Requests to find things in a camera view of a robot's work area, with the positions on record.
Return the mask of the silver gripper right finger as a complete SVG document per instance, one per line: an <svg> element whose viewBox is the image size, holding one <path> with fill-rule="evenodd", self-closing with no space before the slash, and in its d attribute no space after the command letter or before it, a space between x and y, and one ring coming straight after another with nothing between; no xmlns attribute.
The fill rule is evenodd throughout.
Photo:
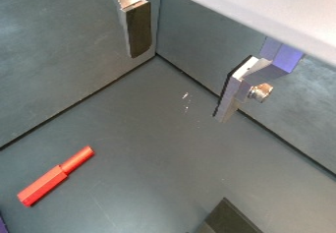
<svg viewBox="0 0 336 233"><path fill-rule="evenodd" d="M227 76L213 118L225 122L248 99L263 103L273 91L268 81L288 75L301 57L299 49L267 37L260 56L249 55Z"/></svg>

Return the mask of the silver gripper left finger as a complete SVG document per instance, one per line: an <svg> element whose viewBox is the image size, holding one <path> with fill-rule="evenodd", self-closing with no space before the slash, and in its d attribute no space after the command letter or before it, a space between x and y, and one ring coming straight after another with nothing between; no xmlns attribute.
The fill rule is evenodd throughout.
<svg viewBox="0 0 336 233"><path fill-rule="evenodd" d="M131 58L151 47L151 3L147 0L116 0L120 21L125 32L127 51Z"/></svg>

